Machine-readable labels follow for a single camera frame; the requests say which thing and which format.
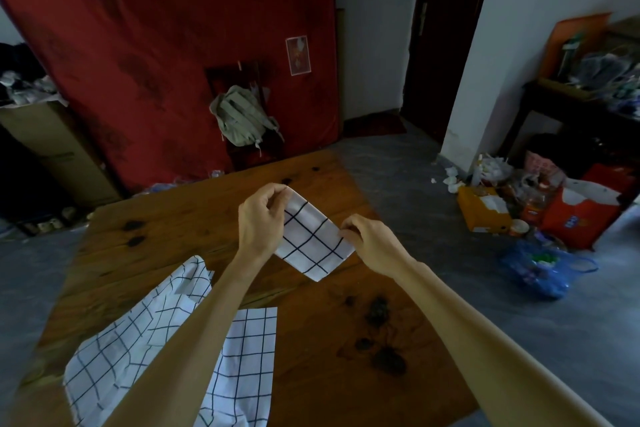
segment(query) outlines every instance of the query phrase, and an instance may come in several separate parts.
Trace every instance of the blue plastic bag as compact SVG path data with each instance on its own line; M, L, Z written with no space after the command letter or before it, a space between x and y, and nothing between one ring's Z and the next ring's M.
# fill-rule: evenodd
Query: blue plastic bag
M598 270L596 261L524 240L502 252L499 260L516 282L554 299L564 297L580 275Z

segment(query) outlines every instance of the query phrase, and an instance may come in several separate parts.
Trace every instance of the orange shopping bag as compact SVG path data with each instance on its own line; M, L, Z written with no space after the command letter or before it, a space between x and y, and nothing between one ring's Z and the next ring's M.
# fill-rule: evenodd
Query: orange shopping bag
M620 193L601 184L567 179L548 207L540 230L570 248L591 248L620 214Z

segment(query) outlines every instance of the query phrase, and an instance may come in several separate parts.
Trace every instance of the white wall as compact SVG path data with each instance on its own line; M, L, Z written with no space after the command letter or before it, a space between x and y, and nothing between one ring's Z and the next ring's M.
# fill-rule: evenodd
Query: white wall
M536 0L484 0L440 154L470 169Z
M511 61L511 68L500 90L484 137L481 151L494 152L500 147L518 111L522 85L538 74L548 37L556 22L563 19L613 12L611 20L617 21L640 14L640 0L537 0L531 18L523 33L518 50ZM533 113L525 122L514 150L521 147L533 134L555 132L561 124L543 115Z
M9 16L6 15L2 7L0 7L0 42L5 44L20 44L24 39L15 28Z
M336 0L345 9L344 117L402 104L415 0Z

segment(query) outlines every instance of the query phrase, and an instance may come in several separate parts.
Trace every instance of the checkered cloth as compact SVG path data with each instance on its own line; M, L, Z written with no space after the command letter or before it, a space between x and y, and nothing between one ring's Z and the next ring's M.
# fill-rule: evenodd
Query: checkered cloth
M133 309L84 341L63 384L75 423L99 427L211 290L213 272L191 257ZM195 427L264 427L271 406L277 308L239 310Z
M276 255L318 282L353 253L338 227L297 192L287 204L284 237Z

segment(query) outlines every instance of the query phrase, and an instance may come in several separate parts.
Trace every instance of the forearm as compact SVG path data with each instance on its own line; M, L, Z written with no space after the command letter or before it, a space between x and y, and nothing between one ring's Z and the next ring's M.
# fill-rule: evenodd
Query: forearm
M424 264L397 267L396 282L424 312L494 427L610 426Z
M192 427L229 326L261 264L238 253L104 427Z

